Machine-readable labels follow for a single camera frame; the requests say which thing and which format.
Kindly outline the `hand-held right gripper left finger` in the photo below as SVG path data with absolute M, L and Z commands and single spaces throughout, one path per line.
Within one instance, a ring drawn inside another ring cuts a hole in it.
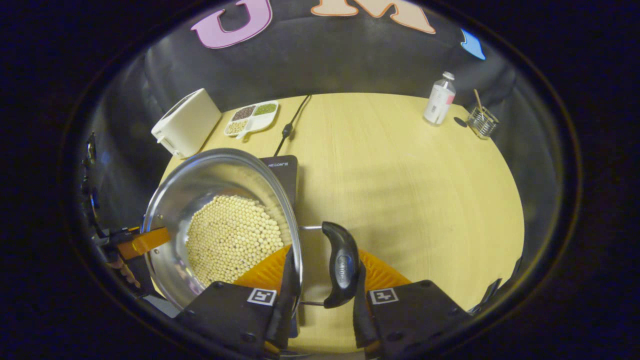
M 177 323 L 229 358 L 279 358 L 288 346 L 298 283 L 290 247 L 267 259 L 277 261 L 279 290 L 215 281 L 176 316 Z

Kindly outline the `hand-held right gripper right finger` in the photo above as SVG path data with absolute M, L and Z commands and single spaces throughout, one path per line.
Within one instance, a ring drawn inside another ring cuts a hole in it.
M 420 358 L 471 319 L 433 281 L 412 282 L 365 250 L 359 259 L 353 328 L 366 360 Z

